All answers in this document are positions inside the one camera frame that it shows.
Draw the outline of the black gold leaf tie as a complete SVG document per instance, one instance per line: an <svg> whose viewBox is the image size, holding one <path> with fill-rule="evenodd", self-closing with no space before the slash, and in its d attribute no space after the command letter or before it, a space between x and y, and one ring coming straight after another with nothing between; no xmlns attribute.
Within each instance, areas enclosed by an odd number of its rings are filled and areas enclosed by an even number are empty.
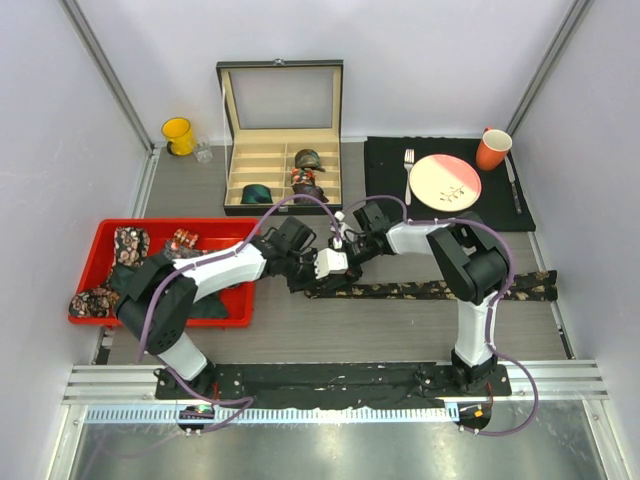
<svg viewBox="0 0 640 480"><path fill-rule="evenodd" d="M511 301L553 302L558 300L556 270L517 274L503 296ZM309 299L408 299L455 300L456 297L444 280L429 282L401 282L353 284L334 290L305 290Z"/></svg>

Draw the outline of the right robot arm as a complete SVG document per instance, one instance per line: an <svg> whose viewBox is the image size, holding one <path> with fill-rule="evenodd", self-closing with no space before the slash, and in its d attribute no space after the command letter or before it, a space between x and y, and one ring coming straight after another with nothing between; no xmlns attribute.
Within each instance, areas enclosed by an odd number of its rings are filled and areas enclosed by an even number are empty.
<svg viewBox="0 0 640 480"><path fill-rule="evenodd" d="M465 395L484 388L498 361L495 310L514 277L506 244L473 212L445 220L393 220L370 201L353 216L364 237L343 235L351 265L383 254L435 259L458 308L451 351L453 386Z"/></svg>

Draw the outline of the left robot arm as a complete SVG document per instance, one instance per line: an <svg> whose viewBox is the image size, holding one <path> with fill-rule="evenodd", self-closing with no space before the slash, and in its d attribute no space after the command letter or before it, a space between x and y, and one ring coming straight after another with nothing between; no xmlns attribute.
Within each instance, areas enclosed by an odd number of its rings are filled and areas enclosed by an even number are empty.
<svg viewBox="0 0 640 480"><path fill-rule="evenodd" d="M198 257L148 258L128 281L115 306L118 320L149 354L178 377L190 398L205 397L213 385L210 360L185 333L192 306L221 290L265 277L283 276L292 291L328 275L326 252L311 246L316 234L289 217L278 228L230 248Z"/></svg>

